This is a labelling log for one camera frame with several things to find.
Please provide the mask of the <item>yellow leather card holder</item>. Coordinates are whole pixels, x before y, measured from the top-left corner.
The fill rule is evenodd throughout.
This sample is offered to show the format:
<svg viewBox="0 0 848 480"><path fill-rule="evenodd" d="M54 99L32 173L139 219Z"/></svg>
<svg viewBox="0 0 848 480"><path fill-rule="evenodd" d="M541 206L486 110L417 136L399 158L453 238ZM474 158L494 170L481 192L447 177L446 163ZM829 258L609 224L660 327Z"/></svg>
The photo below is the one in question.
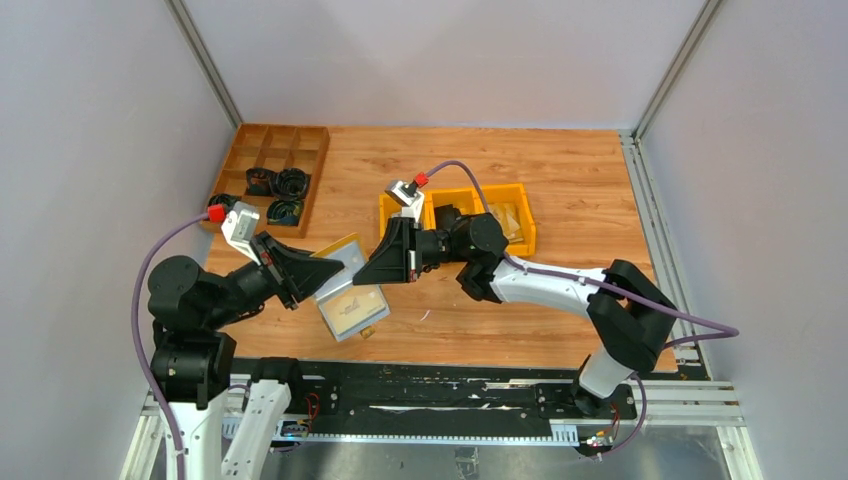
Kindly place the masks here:
<svg viewBox="0 0 848 480"><path fill-rule="evenodd" d="M349 235L335 241L334 243L330 244L329 246L323 248L322 250L319 250L318 252L313 253L312 256L313 257L321 257L321 258L339 260L339 261L342 261L345 265L345 268L340 273L336 274L332 279L330 279L328 282L326 282L313 296L315 303L316 303L316 306L317 306L318 311L320 312L321 316L322 316L322 313L319 310L319 305L321 303L323 303L324 301L326 301L330 298L333 298L334 296L336 296L340 293L343 293L344 291L346 291L349 288L354 287L354 286L375 286L375 287L377 287L381 290L381 292L382 292L382 294L385 298L385 295L384 295L384 293L383 293L383 291L382 291L382 289L379 285L354 285L353 284L353 276L357 273L358 270L360 270L364 266L364 264L366 263L366 260L367 260L364 249L362 248L362 245L361 245L361 242L360 242L360 236L357 233L349 234ZM374 321L369 326L363 328L362 330L360 330L357 333L351 333L349 336L345 336L345 337L342 337L342 338L336 337L333 334L333 332L330 330L330 328L329 328L327 322L325 321L325 319L323 318L323 316L322 316L322 318L323 318L323 320L324 320L324 322L327 326L328 331L332 335L332 337L337 342L342 342L342 341L344 341L344 340L346 340L350 337L353 337L357 334L363 335L365 338L367 338L368 334L365 334L365 331L367 331L368 329L371 329L378 321L388 317L389 315L390 315L390 307L389 307L388 313L385 316L383 316L382 318L380 318L379 320Z"/></svg>

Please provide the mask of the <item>gold credit card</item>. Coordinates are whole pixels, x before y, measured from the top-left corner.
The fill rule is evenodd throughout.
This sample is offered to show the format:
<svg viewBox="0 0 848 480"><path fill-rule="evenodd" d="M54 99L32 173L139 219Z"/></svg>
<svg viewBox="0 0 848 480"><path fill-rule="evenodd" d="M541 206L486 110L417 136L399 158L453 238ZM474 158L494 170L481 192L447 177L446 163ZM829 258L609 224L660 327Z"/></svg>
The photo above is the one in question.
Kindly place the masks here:
<svg viewBox="0 0 848 480"><path fill-rule="evenodd" d="M319 305L319 310L336 337L357 333L388 313L381 290L354 286Z"/></svg>

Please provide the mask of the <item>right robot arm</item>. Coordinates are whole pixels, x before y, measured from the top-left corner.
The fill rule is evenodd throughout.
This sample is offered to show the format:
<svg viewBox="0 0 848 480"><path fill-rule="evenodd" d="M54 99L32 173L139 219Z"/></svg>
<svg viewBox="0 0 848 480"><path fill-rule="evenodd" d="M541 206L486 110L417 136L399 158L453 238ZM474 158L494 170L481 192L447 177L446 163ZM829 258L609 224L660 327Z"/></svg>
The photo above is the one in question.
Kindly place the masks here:
<svg viewBox="0 0 848 480"><path fill-rule="evenodd" d="M507 246L489 213L455 214L435 229L393 217L353 282L411 283L443 264L460 263L456 280L476 301L532 304L587 319L601 345L581 365L566 402L584 417L598 416L620 383L655 369L676 320L674 304L628 261L568 269L517 259Z"/></svg>

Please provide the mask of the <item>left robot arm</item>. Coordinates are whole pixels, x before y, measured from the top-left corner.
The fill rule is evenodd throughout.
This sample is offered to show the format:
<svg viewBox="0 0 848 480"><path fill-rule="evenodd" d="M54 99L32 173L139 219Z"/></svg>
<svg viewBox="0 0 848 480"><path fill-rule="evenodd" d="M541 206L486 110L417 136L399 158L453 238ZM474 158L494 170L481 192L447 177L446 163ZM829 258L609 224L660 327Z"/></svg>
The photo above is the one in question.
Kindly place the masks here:
<svg viewBox="0 0 848 480"><path fill-rule="evenodd" d="M253 259L226 275L180 255L160 262L148 278L148 310L158 331L154 354L142 364L169 427L171 479L259 478L282 415L308 401L297 359L259 359L238 430L223 446L237 345L223 327L258 315L271 299L296 309L344 268L339 260L287 247L265 232L248 248Z"/></svg>

